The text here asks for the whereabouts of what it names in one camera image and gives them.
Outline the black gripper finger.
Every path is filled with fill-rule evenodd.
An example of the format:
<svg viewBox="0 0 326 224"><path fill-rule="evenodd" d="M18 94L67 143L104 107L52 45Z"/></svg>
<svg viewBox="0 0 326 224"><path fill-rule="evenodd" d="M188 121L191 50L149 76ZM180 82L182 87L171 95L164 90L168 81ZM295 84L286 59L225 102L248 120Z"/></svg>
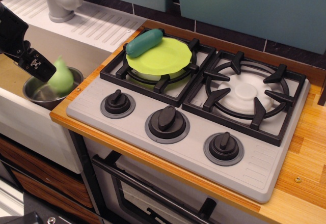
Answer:
<svg viewBox="0 0 326 224"><path fill-rule="evenodd" d="M33 48L30 48L19 58L18 65L42 82L48 82L57 71L50 61Z"/></svg>

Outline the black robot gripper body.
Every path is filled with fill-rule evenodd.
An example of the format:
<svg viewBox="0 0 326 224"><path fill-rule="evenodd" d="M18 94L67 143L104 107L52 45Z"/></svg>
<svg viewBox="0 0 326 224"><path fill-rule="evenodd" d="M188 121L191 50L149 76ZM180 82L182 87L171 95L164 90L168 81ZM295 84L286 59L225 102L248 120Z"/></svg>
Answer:
<svg viewBox="0 0 326 224"><path fill-rule="evenodd" d="M28 24L1 3L1 53L14 61L30 61L31 44L25 40Z"/></svg>

